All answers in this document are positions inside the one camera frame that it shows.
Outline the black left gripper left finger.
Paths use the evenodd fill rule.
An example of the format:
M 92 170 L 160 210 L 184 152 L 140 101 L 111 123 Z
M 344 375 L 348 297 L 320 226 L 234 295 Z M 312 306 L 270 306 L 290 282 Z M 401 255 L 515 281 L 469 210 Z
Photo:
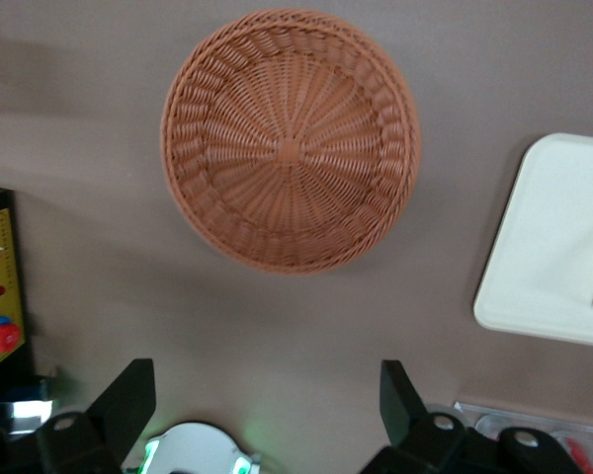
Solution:
M 84 412 L 64 412 L 36 431 L 44 473 L 121 473 L 156 408 L 154 364 L 133 360 Z

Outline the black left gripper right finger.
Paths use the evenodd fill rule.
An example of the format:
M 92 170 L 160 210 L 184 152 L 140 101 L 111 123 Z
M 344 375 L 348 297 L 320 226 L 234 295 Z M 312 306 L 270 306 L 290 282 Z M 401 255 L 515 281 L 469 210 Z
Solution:
M 456 416 L 429 411 L 398 360 L 381 363 L 380 413 L 389 445 L 365 473 L 472 473 L 465 460 L 467 427 Z

